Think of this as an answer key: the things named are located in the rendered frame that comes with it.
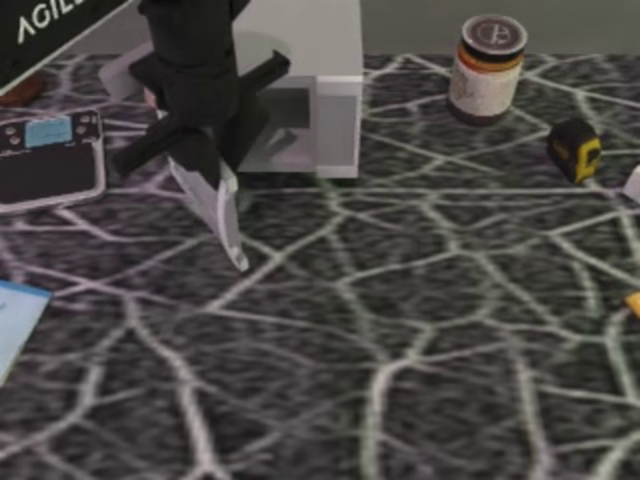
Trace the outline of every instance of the blue display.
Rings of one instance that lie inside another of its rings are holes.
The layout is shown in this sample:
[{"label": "blue display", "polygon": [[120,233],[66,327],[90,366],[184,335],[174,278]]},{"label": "blue display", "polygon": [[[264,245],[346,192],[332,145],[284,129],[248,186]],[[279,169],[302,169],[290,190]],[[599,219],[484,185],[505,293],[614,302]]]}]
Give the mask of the blue display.
[{"label": "blue display", "polygon": [[70,117],[34,120],[26,125],[25,146],[27,148],[67,143],[72,138],[73,125]]}]

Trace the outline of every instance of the background wall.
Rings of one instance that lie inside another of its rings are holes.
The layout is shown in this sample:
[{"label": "background wall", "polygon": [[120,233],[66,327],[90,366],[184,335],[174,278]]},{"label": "background wall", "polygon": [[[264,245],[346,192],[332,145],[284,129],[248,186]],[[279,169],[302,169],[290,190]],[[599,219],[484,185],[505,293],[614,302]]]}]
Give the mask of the background wall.
[{"label": "background wall", "polygon": [[[464,20],[480,13],[504,13],[520,20],[529,30],[530,52],[640,53],[640,0],[361,2],[367,53],[451,53]],[[146,24],[133,5],[73,51],[120,53],[146,38]]]}]

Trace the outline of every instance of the blue and white card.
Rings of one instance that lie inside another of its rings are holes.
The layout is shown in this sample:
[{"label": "blue and white card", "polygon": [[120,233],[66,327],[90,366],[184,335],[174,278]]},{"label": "blue and white card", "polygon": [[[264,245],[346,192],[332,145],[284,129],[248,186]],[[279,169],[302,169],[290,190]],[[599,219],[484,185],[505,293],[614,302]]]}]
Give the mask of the blue and white card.
[{"label": "blue and white card", "polygon": [[46,290],[0,280],[0,386],[52,296]]}]

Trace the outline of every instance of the black marble surface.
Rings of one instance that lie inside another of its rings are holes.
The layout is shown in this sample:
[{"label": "black marble surface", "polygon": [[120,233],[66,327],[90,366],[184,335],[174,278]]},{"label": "black marble surface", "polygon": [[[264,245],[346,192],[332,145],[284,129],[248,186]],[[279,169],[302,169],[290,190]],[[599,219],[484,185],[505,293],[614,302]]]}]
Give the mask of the black marble surface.
[{"label": "black marble surface", "polygon": [[[0,119],[153,116],[103,57]],[[241,276],[163,162],[93,204],[0,219],[0,277],[53,289],[0,389],[2,480],[640,478],[640,59],[527,60],[503,124],[444,109],[450,59],[367,58],[355,185],[243,177]],[[543,149],[602,132],[597,182]]]}]

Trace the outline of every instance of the orange band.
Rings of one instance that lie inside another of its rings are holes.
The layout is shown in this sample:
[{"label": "orange band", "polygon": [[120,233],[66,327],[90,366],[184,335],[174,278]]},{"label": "orange band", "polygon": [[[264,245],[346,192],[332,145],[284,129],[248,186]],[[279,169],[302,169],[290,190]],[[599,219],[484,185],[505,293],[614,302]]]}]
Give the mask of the orange band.
[{"label": "orange band", "polygon": [[458,47],[458,59],[464,63],[465,66],[470,68],[471,70],[479,73],[488,73],[488,72],[504,72],[506,70],[511,70],[514,67],[517,67],[524,60],[524,53],[521,53],[516,58],[509,62],[504,63],[488,63],[483,62],[481,60],[477,60],[473,58],[471,55],[467,53],[462,45]]}]

